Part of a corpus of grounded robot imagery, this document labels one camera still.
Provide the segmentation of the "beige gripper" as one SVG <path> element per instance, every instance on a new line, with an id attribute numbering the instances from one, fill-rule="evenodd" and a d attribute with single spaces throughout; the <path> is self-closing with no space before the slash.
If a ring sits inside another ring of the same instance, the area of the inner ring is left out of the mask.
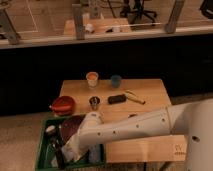
<path id="1" fill-rule="evenodd" d="M 62 147 L 62 153 L 67 162 L 70 162 L 70 161 L 77 162 L 83 156 L 83 153 L 79 151 L 78 149 L 72 149 L 65 146 Z"/>

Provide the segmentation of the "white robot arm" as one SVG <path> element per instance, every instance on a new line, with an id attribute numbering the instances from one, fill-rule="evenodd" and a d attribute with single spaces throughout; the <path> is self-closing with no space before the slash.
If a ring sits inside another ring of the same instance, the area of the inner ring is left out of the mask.
<path id="1" fill-rule="evenodd" d="M 104 123 L 89 112 L 65 148 L 78 161 L 96 144 L 166 135 L 186 135 L 184 171 L 213 171 L 213 99 L 164 107 L 120 121 Z"/>

